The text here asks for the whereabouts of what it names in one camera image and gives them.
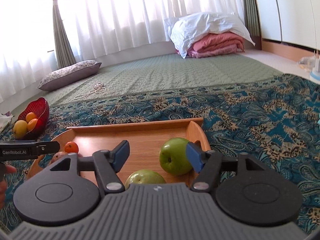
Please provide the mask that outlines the person's left hand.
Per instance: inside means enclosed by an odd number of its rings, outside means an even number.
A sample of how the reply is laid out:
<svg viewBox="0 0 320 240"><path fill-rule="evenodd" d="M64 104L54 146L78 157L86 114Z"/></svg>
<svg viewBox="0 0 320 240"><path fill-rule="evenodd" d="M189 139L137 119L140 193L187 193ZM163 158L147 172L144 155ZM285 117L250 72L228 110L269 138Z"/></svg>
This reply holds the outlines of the person's left hand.
<svg viewBox="0 0 320 240"><path fill-rule="evenodd" d="M6 165L5 166L5 174L13 174L16 173L16 168L11 166L11 165ZM5 192L7 190L7 182L5 179L3 179L0 183L0 209L2 209L5 205Z"/></svg>

